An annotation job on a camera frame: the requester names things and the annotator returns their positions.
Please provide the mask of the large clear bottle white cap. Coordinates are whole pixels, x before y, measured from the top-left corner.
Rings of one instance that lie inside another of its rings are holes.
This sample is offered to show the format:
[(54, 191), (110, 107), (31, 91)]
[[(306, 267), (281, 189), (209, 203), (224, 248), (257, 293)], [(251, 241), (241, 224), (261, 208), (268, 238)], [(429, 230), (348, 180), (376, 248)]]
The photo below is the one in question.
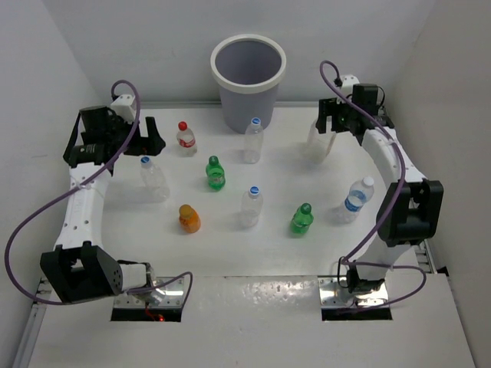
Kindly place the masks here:
[(305, 157), (313, 163), (321, 164), (331, 152), (336, 138), (336, 132), (331, 131), (331, 119), (327, 119), (326, 133), (320, 134), (316, 127), (316, 121), (311, 124), (307, 142), (304, 149)]

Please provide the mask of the green bottle centre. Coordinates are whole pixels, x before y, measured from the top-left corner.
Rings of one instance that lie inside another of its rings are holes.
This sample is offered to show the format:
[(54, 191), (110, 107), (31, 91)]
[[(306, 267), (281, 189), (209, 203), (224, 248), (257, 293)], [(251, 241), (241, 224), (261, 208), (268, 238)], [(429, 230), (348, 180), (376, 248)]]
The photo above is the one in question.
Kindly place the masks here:
[(206, 177), (211, 189), (219, 191), (226, 184), (225, 170), (217, 156), (211, 156), (206, 165)]

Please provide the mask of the metal base plate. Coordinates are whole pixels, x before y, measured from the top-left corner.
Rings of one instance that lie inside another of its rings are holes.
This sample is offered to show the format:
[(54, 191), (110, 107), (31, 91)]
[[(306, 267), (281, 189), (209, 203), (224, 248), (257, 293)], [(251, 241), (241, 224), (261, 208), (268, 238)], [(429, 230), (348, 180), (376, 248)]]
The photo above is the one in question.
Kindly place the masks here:
[(338, 283), (336, 277), (319, 276), (318, 291), (322, 310), (378, 307), (389, 301), (385, 283), (378, 289), (352, 294)]
[(177, 281), (159, 287), (143, 296), (121, 294), (114, 298), (113, 308), (138, 310), (143, 310), (145, 307), (149, 307), (151, 310), (180, 309), (187, 295), (187, 278), (187, 276), (181, 277)]

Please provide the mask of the aluminium frame rail left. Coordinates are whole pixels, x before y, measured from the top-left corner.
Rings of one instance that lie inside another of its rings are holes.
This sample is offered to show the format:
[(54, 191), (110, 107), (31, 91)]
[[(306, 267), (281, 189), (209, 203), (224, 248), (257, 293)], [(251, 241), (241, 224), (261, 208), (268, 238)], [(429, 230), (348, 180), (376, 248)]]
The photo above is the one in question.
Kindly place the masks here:
[[(48, 279), (46, 277), (41, 277), (38, 289), (36, 290), (36, 295), (41, 299), (49, 299), (51, 291), (52, 288)], [(31, 312), (12, 365), (14, 368), (29, 366), (46, 309), (47, 306), (45, 304), (40, 304), (38, 302), (32, 304)]]

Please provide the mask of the green bottle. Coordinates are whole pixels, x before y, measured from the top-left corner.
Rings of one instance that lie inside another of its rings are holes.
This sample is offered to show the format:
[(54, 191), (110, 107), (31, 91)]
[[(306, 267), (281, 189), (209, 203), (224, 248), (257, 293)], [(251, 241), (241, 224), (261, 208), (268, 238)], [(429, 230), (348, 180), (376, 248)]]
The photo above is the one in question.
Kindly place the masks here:
[(310, 203), (300, 205), (290, 221), (290, 230), (294, 234), (305, 234), (314, 221)]
[(225, 170), (217, 156), (211, 156), (206, 165), (206, 177), (211, 189), (219, 191), (226, 184)]

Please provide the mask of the water bottle blue label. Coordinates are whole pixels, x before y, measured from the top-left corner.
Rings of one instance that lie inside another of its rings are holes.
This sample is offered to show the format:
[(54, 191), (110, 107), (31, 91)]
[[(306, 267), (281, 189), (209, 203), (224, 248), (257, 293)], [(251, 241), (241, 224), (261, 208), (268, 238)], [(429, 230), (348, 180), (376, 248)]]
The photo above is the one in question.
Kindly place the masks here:
[(374, 179), (371, 176), (354, 182), (344, 201), (335, 209), (334, 218), (339, 224), (354, 222), (363, 207), (374, 195)]

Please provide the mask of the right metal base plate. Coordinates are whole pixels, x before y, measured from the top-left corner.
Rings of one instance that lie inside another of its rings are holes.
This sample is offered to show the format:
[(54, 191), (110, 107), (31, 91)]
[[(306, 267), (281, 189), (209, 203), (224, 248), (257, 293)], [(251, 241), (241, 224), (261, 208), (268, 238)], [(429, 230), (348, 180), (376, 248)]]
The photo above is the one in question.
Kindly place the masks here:
[(319, 276), (318, 291), (322, 310), (378, 307), (389, 301), (385, 283), (378, 289), (352, 294), (338, 283), (336, 277)]

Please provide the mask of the green bottle right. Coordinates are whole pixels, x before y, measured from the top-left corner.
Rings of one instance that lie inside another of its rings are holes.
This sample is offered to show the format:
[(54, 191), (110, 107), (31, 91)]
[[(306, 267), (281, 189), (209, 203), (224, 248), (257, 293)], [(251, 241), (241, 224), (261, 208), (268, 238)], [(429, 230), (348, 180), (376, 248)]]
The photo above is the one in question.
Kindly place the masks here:
[(310, 203), (300, 205), (290, 221), (290, 230), (294, 234), (305, 234), (314, 221)]

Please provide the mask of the grey plastic waste bin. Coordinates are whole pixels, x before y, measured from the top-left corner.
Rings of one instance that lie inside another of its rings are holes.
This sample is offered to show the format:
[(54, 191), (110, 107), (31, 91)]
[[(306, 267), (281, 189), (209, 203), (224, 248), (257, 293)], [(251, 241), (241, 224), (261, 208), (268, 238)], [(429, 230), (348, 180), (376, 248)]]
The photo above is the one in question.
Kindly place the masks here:
[(286, 64), (283, 48), (258, 34), (239, 34), (215, 46), (210, 67), (230, 129), (244, 134), (254, 118), (264, 128), (270, 124)]

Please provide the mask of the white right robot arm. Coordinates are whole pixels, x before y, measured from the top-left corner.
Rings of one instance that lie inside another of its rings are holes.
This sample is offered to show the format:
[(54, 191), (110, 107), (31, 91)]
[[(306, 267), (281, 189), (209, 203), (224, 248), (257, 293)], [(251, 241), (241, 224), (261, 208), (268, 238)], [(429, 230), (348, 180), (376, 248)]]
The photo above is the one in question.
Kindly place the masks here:
[(338, 77), (328, 86), (336, 96), (320, 100), (317, 131), (349, 132), (372, 158), (387, 188), (373, 229), (340, 260), (348, 268), (348, 292), (369, 292), (384, 283), (410, 246), (435, 235), (443, 185), (429, 180), (404, 152), (394, 124), (377, 104), (377, 85)]

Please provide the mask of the red cap cola bottle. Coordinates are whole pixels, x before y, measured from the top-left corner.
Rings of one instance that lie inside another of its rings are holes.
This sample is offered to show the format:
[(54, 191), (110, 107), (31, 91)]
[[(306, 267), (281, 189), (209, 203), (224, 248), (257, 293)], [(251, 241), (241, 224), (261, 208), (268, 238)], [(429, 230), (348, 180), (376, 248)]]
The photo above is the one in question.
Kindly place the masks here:
[(189, 128), (187, 122), (180, 121), (178, 123), (176, 139), (182, 156), (194, 156), (197, 153), (195, 134)]

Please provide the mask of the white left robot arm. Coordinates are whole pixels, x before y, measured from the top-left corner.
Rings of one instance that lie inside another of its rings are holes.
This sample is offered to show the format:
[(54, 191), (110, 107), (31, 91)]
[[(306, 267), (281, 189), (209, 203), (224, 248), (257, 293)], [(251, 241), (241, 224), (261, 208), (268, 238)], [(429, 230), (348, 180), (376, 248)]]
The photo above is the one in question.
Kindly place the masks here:
[(150, 264), (117, 261), (104, 250), (101, 224), (104, 198), (114, 174), (106, 164), (129, 136), (128, 123), (109, 107), (80, 110), (63, 159), (69, 166), (70, 188), (64, 224), (53, 251), (40, 266), (65, 304), (113, 297), (151, 285)]

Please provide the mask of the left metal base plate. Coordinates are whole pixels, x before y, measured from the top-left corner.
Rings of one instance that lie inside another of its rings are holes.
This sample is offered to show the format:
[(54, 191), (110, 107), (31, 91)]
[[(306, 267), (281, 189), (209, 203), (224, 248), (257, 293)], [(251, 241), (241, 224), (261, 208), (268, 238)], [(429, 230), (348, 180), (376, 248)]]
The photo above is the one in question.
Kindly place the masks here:
[(181, 277), (177, 281), (159, 287), (143, 296), (121, 294), (114, 298), (113, 308), (138, 310), (143, 310), (145, 307), (149, 307), (151, 310), (180, 309), (187, 295), (187, 278), (187, 276)]

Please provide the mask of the clear bottle blue cap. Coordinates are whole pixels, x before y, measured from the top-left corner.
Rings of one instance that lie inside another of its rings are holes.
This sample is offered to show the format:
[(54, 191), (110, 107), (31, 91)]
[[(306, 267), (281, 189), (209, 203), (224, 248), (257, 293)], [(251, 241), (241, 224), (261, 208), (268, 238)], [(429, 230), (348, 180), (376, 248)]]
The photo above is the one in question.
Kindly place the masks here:
[(155, 199), (164, 202), (170, 197), (170, 188), (165, 175), (149, 156), (140, 159), (140, 175)]
[(240, 221), (242, 226), (250, 228), (255, 226), (262, 211), (263, 196), (258, 186), (251, 186), (242, 196)]
[(257, 163), (261, 157), (264, 130), (258, 117), (252, 118), (245, 131), (244, 160), (246, 163)]

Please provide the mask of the orange juice bottle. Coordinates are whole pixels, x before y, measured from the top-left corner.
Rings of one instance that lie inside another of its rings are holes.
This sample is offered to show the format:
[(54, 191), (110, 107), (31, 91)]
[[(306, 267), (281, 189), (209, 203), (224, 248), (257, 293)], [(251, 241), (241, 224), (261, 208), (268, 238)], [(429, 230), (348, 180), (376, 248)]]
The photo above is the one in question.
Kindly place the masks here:
[(201, 221), (198, 213), (188, 204), (180, 206), (179, 221), (181, 229), (190, 234), (199, 231), (201, 227)]

